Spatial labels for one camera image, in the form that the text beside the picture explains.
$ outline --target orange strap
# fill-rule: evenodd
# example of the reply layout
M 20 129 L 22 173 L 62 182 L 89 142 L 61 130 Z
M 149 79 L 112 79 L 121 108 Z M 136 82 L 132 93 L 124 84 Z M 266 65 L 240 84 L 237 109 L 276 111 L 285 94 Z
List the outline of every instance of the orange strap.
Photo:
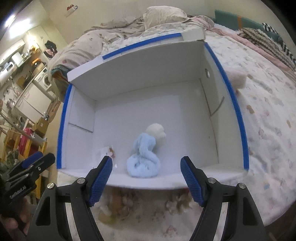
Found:
M 237 16 L 237 23 L 239 25 L 239 30 L 242 29 L 242 16 Z

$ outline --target white ball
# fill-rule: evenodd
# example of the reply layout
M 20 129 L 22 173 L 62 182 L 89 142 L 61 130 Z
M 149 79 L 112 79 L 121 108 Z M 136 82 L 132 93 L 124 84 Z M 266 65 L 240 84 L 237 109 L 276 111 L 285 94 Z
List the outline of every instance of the white ball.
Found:
M 148 126 L 146 129 L 146 133 L 155 138 L 156 145 L 158 147 L 165 144 L 166 134 L 165 134 L 165 129 L 161 124 L 154 123 Z

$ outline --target washing machine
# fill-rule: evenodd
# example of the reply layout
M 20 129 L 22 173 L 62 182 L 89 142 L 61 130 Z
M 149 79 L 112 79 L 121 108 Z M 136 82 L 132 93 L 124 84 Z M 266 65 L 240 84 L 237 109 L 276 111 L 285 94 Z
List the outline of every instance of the washing machine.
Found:
M 48 80 L 48 71 L 47 66 L 45 66 L 39 74 L 36 75 L 35 80 L 45 89 L 52 97 L 55 97 L 55 94 L 52 91 L 49 91 L 52 86 Z

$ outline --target fluorescent light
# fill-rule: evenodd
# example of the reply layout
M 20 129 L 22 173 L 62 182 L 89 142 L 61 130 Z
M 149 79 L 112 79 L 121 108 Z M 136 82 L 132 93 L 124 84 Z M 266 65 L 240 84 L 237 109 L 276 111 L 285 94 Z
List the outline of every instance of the fluorescent light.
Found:
M 25 19 L 23 21 L 16 22 L 10 29 L 10 38 L 15 38 L 16 36 L 22 35 L 26 31 L 31 29 L 30 19 Z
M 7 28 L 9 25 L 12 24 L 12 22 L 14 21 L 15 19 L 15 15 L 11 15 L 5 22 L 5 27 Z

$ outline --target human hand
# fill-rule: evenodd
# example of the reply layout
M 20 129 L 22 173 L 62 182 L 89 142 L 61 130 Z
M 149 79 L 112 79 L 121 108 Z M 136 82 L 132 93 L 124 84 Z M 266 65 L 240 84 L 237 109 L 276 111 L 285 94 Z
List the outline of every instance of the human hand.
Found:
M 32 219 L 32 215 L 30 212 L 30 204 L 28 203 L 27 199 L 24 197 L 22 199 L 22 210 L 19 214 L 21 220 L 26 224 L 24 228 L 24 234 L 28 234 L 30 221 Z M 2 222 L 3 226 L 15 241 L 23 240 L 21 237 L 21 231 L 18 229 L 18 223 L 14 218 L 4 218 L 0 215 L 0 221 Z

